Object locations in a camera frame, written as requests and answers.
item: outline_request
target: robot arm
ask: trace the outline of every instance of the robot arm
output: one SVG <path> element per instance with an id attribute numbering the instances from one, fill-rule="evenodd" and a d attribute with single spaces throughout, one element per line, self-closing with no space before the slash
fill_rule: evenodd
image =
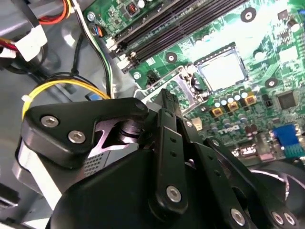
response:
<path id="1" fill-rule="evenodd" d="M 167 90 L 31 108 L 16 159 L 54 210 L 51 229 L 296 229 L 294 215 L 216 138 L 204 141 Z M 92 152 L 139 149 L 86 177 Z"/>

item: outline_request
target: yellow wire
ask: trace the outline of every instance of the yellow wire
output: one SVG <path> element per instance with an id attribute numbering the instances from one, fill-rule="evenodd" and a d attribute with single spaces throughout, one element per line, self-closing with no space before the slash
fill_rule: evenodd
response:
<path id="1" fill-rule="evenodd" d="M 67 3 L 68 3 L 68 14 L 67 14 L 66 18 L 70 17 L 70 14 L 72 11 L 72 5 L 71 5 L 70 0 L 67 0 Z"/>
<path id="2" fill-rule="evenodd" d="M 35 99 L 35 97 L 37 95 L 39 95 L 39 93 L 41 93 L 45 89 L 47 89 L 51 86 L 54 86 L 58 83 L 70 83 L 70 84 L 74 84 L 74 85 L 77 85 L 77 86 L 81 86 L 85 89 L 88 89 L 89 91 L 92 91 L 92 92 L 98 94 L 103 99 L 110 99 L 109 96 L 107 96 L 105 93 L 101 92 L 96 87 L 91 86 L 90 84 L 84 83 L 82 81 L 78 81 L 78 80 L 55 80 L 55 81 L 44 83 L 44 84 L 36 87 L 33 91 L 31 91 L 31 93 L 27 96 L 27 101 L 24 102 L 23 107 L 22 107 L 22 116 L 21 116 L 22 120 L 24 118 L 25 113 L 29 109 L 32 101 Z"/>

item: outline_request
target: red wire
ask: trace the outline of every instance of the red wire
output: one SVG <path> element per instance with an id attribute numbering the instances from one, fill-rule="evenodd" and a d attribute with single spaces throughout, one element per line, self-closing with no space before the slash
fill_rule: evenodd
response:
<path id="1" fill-rule="evenodd" d="M 8 44 L 8 43 L 0 40 L 0 45 L 5 47 L 5 48 L 8 48 L 8 49 L 18 51 L 17 47 L 14 44 Z"/>

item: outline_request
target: chip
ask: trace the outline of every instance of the chip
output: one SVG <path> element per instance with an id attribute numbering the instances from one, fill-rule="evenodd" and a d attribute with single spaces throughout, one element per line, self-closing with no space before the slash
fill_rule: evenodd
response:
<path id="1" fill-rule="evenodd" d="M 284 92 L 281 94 L 278 94 L 277 100 L 279 102 L 279 105 L 282 110 L 288 109 L 290 107 L 294 107 L 297 105 L 297 102 L 295 100 L 294 91 Z"/>
<path id="2" fill-rule="evenodd" d="M 213 109 L 212 113 L 214 114 L 215 117 L 219 117 L 219 116 L 222 116 L 224 114 L 223 111 L 221 110 L 221 108 Z"/>

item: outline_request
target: white wire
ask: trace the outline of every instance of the white wire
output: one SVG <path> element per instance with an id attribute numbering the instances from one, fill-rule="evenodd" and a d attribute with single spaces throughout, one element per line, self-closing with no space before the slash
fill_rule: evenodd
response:
<path id="1" fill-rule="evenodd" d="M 77 2 L 77 0 L 71 0 L 73 2 L 73 5 L 74 5 L 74 10 L 75 10 L 75 13 L 79 16 L 80 18 L 80 21 L 81 21 L 81 24 L 82 24 L 82 27 L 85 31 L 85 33 L 88 35 L 90 41 L 92 42 L 92 44 L 94 45 L 94 47 L 99 51 L 99 53 L 104 57 L 104 60 L 106 61 L 106 65 L 109 69 L 109 82 L 110 82 L 110 93 L 111 93 L 111 98 L 114 98 L 114 94 L 113 94 L 113 89 L 112 89 L 112 85 L 113 85 L 113 74 L 112 74 L 112 68 L 110 66 L 110 64 L 107 62 L 105 56 L 104 56 L 104 53 L 101 51 L 100 47 L 98 46 L 98 44 L 96 43 L 94 37 L 92 36 L 87 24 L 86 24 L 86 21 L 82 15 L 82 11 L 81 11 L 81 8 L 80 8 L 80 5 L 79 3 Z"/>

